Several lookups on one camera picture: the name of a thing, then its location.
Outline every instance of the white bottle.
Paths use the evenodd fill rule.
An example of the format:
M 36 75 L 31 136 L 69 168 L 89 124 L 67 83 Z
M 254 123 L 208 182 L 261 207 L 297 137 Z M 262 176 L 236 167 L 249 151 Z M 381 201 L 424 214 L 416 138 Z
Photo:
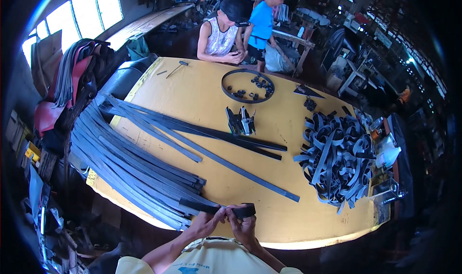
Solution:
M 377 168 L 390 167 L 395 161 L 398 155 L 401 152 L 401 147 L 397 148 L 387 148 L 384 151 L 380 152 L 377 155 L 376 166 Z

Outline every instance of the blue shirt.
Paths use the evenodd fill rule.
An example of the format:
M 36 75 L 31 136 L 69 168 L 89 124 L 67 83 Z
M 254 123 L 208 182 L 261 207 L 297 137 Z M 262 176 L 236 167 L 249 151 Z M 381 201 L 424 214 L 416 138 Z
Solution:
M 260 2 L 252 11 L 249 22 L 254 25 L 252 34 L 263 39 L 251 36 L 249 44 L 257 49 L 265 49 L 266 40 L 273 32 L 273 9 L 266 2 Z

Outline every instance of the yellow workbench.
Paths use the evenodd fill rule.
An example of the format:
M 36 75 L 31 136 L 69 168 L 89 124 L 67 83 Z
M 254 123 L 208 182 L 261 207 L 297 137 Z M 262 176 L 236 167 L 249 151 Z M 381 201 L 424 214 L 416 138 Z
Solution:
M 188 62 L 189 66 L 182 65 L 166 79 L 167 75 L 179 65 L 180 60 Z M 274 151 L 282 155 L 282 161 L 221 140 L 181 134 L 236 166 L 300 196 L 298 203 L 178 142 L 203 158 L 202 162 L 196 163 L 141 131 L 125 118 L 115 117 L 111 126 L 152 155 L 206 179 L 202 192 L 207 199 L 223 205 L 255 203 L 258 217 L 256 237 L 265 247 L 318 248 L 353 240 L 376 230 L 380 226 L 377 218 L 378 210 L 374 208 L 372 201 L 367 197 L 362 198 L 356 202 L 355 208 L 345 207 L 341 215 L 337 215 L 337 208 L 318 201 L 315 189 L 303 176 L 302 168 L 292 161 L 293 156 L 300 153 L 300 146 L 305 142 L 302 137 L 306 129 L 305 116 L 311 117 L 311 113 L 303 107 L 305 96 L 293 93 L 297 83 L 270 76 L 275 84 L 273 96 L 260 104 L 242 104 L 227 97 L 221 89 L 222 76 L 233 69 L 236 67 L 200 60 L 158 58 L 132 88 L 126 101 L 192 124 L 224 132 L 229 132 L 225 113 L 227 106 L 236 114 L 243 105 L 250 115 L 257 110 L 255 115 L 257 136 L 255 137 L 286 145 L 287 152 Z M 250 82 L 253 77 L 250 73 L 233 74 L 226 78 L 225 86 L 232 85 L 233 91 L 245 89 L 247 93 L 257 92 L 255 84 Z M 346 106 L 350 112 L 354 112 L 350 104 L 325 93 L 319 93 L 326 99 L 315 99 L 317 111 L 329 114 L 336 110 L 339 116 L 344 116 L 342 106 Z M 94 175 L 87 179 L 87 183 L 101 196 L 148 223 L 169 229 L 167 225 L 127 201 L 100 177 Z M 219 224 L 213 234 L 232 236 L 229 223 Z

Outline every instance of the person's left hand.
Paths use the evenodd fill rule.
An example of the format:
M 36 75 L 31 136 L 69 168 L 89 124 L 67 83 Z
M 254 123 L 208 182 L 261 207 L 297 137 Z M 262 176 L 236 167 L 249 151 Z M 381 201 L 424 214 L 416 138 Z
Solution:
M 239 52 L 241 54 L 241 61 L 242 62 L 244 60 L 244 58 L 247 56 L 247 54 L 249 54 L 248 51 L 244 51 L 242 49 L 238 49 L 237 52 Z
M 218 222 L 225 223 L 225 208 L 221 207 L 215 215 L 200 212 L 193 224 L 184 231 L 191 240 L 197 240 L 208 237 L 212 234 L 218 225 Z

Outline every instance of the hammer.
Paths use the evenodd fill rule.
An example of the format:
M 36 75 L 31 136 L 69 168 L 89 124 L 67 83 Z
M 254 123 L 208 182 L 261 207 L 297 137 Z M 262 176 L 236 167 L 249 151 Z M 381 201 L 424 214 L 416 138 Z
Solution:
M 182 60 L 180 60 L 180 65 L 177 66 L 174 70 L 172 70 L 172 72 L 171 72 L 169 75 L 167 75 L 167 77 L 166 77 L 165 79 L 169 78 L 169 76 L 170 76 L 175 70 L 177 70 L 180 66 L 182 66 L 182 65 L 186 65 L 186 66 L 187 66 L 188 63 L 187 63 L 187 62 L 184 62 L 184 61 L 182 61 Z

